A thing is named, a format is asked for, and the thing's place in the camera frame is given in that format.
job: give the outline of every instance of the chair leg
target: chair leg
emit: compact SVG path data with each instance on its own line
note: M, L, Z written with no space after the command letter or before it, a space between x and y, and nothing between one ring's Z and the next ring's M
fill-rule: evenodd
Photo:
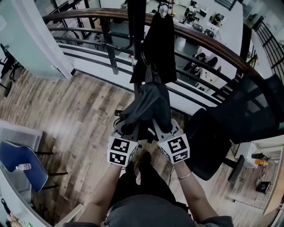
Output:
M12 88L12 82L8 82L8 85L7 86L4 86L3 84L0 83L0 86L3 87L5 89L4 91L4 97L7 97L10 93L10 90Z
M13 82L15 82L15 79L14 79L14 77L15 77L15 72L16 72L16 70L17 70L18 68L19 68L19 63L14 64L14 65L13 65L12 72L10 73L9 78L10 78Z
M50 188L57 188L59 185L58 184L55 184L55 185L52 185L52 186L46 186L46 187L43 187L42 189L41 189L41 191L42 190L46 190L46 189L50 189Z
M48 176L59 176L59 175L66 175L67 172L57 172L57 173L49 173Z
M35 152L35 154L47 154L47 155L51 155L54 154L53 152Z

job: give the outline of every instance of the hanging clothes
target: hanging clothes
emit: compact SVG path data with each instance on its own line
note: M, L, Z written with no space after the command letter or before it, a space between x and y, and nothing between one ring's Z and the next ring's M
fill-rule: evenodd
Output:
M157 13L143 43L143 52L148 64L155 64L161 84L177 80L176 63L174 59L174 22L170 15L162 18ZM145 81L147 66L138 60L130 83Z
M153 119L156 120L164 133L172 130L170 116L170 96L167 87L161 84L161 79L149 65L146 70L146 83L141 85L134 101L120 113L125 120L121 130L124 134L131 134L138 122L142 122L139 132L145 134L149 128L154 129Z

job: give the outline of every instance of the office chair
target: office chair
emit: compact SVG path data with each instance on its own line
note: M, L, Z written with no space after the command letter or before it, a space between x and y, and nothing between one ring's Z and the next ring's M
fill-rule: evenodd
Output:
M12 80L13 82L15 82L15 72L18 68L22 67L20 65L19 62L17 62L17 60L13 57L13 55L11 55L9 53L9 51L7 50L7 47L4 47L3 44L0 43L0 47L1 49L3 50L4 54L5 54L5 60L3 62L1 62L1 59L0 59L0 64L1 65L4 65L3 69L2 69L2 72L1 72L1 79L3 78L3 76L9 72L10 69L12 69L10 75L9 75L9 78L10 80Z
M235 183L244 164L226 159L232 145L271 137L284 121L284 86L274 74L268 79L244 76L218 107L198 110L185 124L190 146L185 162L198 177L209 180L222 163L233 168Z
M13 172L16 169L16 166L20 164L29 163L32 168L24 170L24 173L36 192L58 187L57 184L46 187L44 187L44 185L49 176L66 175L68 173L47 173L36 154L51 155L53 153L34 152L30 147L25 145L19 145L8 141L0 142L0 161L9 172Z
M206 29L204 34L210 36L211 38L214 38L214 36L215 36L214 32L209 30L209 29Z
M200 26L200 25L197 24L197 23L193 23L192 28L195 29L195 30L198 30L198 31L203 32L202 26Z

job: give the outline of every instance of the black mesh chair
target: black mesh chair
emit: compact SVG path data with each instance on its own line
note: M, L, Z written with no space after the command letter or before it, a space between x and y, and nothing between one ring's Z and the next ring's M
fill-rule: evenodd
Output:
M218 107L198 110L186 123L190 146L185 162L198 177L209 180L222 163L233 168L234 183L245 158L226 159L234 144L269 138L284 121L284 86L275 74L268 79L244 76L231 95Z

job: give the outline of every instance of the plastic bottle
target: plastic bottle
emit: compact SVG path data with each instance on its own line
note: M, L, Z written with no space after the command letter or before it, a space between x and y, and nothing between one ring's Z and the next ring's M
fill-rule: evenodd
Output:
M268 162L267 162L266 160L259 160L259 159L256 159L254 163L255 163L256 165L262 165L262 166L268 165Z
M31 168L32 168L32 166L29 163L20 164L20 165L16 166L16 169L18 169L18 170L28 170L28 169L31 169Z

